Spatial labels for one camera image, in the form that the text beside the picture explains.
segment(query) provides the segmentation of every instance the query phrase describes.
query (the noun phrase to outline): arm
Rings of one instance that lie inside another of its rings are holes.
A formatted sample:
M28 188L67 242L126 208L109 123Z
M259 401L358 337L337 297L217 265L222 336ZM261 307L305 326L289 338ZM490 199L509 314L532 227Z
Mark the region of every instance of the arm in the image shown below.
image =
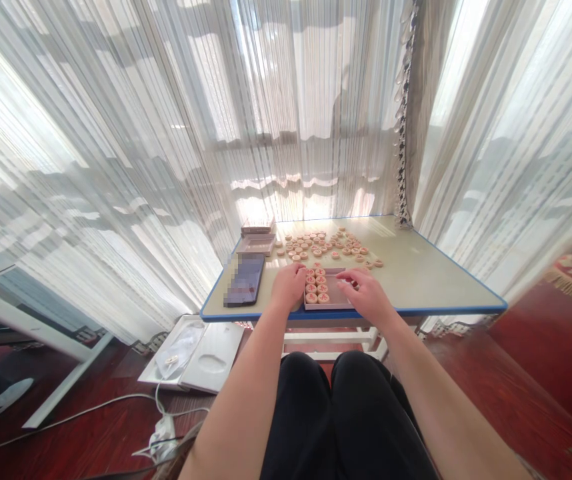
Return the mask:
M350 282L340 282L339 288L386 339L396 376L443 478L530 479L515 454L408 328L368 270L346 270L337 278Z
M182 468L180 480L258 479L273 421L286 320L306 269L284 267L271 302L235 362Z

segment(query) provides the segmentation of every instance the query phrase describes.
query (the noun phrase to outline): white sheer curtain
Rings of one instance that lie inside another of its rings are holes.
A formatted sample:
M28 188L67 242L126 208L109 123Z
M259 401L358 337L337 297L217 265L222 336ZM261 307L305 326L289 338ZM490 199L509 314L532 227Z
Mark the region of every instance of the white sheer curtain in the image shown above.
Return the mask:
M145 343L246 215L390 212L403 9L0 1L0 252Z
M413 221L508 302L572 248L572 0L459 0Z

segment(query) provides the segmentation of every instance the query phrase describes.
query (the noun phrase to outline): smartphone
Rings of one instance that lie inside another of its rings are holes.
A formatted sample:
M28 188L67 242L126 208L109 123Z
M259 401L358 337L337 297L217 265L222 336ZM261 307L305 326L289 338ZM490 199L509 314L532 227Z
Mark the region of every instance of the smartphone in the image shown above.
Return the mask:
M224 296L224 307L254 305L266 257L263 253L238 253L237 271Z

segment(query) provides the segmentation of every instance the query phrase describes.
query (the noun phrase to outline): blue table edge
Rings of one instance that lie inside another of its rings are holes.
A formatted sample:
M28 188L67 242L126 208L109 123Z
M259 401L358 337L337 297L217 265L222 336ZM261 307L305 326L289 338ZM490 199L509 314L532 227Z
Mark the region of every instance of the blue table edge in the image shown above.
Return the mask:
M324 218L324 219L306 219L304 221L315 221L315 220L340 220L340 219L351 219L351 218L369 218L369 217L394 217L395 215L360 215L357 217L334 217L334 218ZM275 223L292 223L293 221L288 222L275 222ZM476 276L458 264L455 260L450 258L450 256L446 255L438 246L436 246L433 242L428 240L428 238L424 237L420 232L413 229L416 234L418 234L421 238L423 238L426 242L432 245L438 252L440 252L444 257L448 258L451 262L456 264L458 268L464 270L468 276L474 279L478 284L492 293L498 300L501 301L501 305L471 305L468 307L430 307L430 308L395 308L398 314L402 317L419 317L419 316L429 316L429 315L496 315L498 313L503 313L508 308L508 303L494 291L486 286L481 280L479 280ZM241 236L237 240L235 244L235 248L231 252L231 256L235 254L235 250L239 246L239 242L241 241ZM204 308L208 304L209 300L211 299L211 295L215 291L215 288L219 284L221 280L221 276L224 274L224 270L226 270L226 266L222 266L221 272L217 278L217 281L213 285L208 297L206 297L206 301L202 305L199 310L199 316L202 320L206 323L215 323L215 322L232 322L232 321L257 321L259 320L261 313L231 313L229 315L204 315ZM346 309L346 310L306 310L304 308L304 304L302 303L300 307L290 312L288 315L288 320L310 320L310 319L359 319L363 318L360 314L358 314L357 310L354 309Z

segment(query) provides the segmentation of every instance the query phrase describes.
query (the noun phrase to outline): table top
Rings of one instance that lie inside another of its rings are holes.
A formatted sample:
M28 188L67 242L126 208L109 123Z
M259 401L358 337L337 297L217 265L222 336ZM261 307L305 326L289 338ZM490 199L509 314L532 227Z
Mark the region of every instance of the table top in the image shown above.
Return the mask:
M371 273L380 281L391 303L402 316L492 314L501 313L507 308L500 296L418 232L396 229L392 215L279 222L275 224L273 232L278 240L285 241L288 233L296 238L296 235L304 232L324 230L328 240L339 227L345 227L346 233L353 233L362 246L369 249L366 260L372 262L380 259L384 262L382 268L374 267ZM236 251L239 245L238 242L230 262L222 270L199 313L206 322L258 320L270 300L277 272L291 263L288 256L278 257L278 249L274 248L271 256L266 257L256 304L224 307L226 289L237 266ZM340 252L340 259L334 260L330 253L316 258L309 250L309 259L302 261L302 264L308 268L313 268L314 262L320 262L322 268L363 266L352 255L345 256ZM354 309L306 311L301 303L289 315L289 319L311 318L345 319L360 318L360 315Z

